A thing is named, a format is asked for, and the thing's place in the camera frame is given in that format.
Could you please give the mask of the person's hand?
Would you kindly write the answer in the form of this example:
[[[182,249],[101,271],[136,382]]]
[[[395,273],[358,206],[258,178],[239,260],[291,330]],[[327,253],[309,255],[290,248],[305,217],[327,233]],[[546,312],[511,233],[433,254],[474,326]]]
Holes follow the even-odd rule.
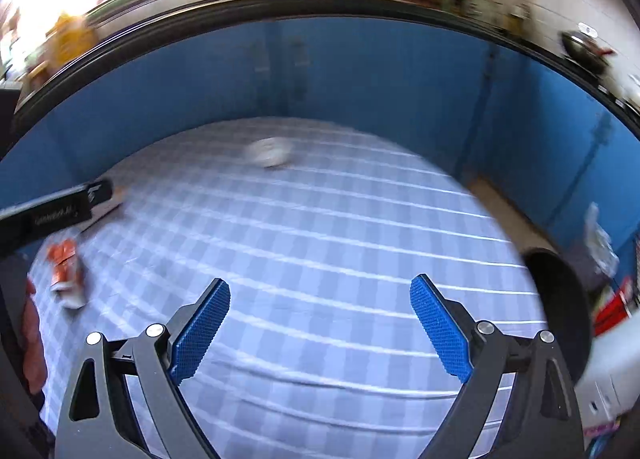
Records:
[[[28,383],[29,393],[40,393],[47,381],[48,368],[44,358],[40,333],[40,318],[32,298],[36,293],[34,284],[26,281],[26,301],[23,312],[22,334],[25,340],[23,373]]]

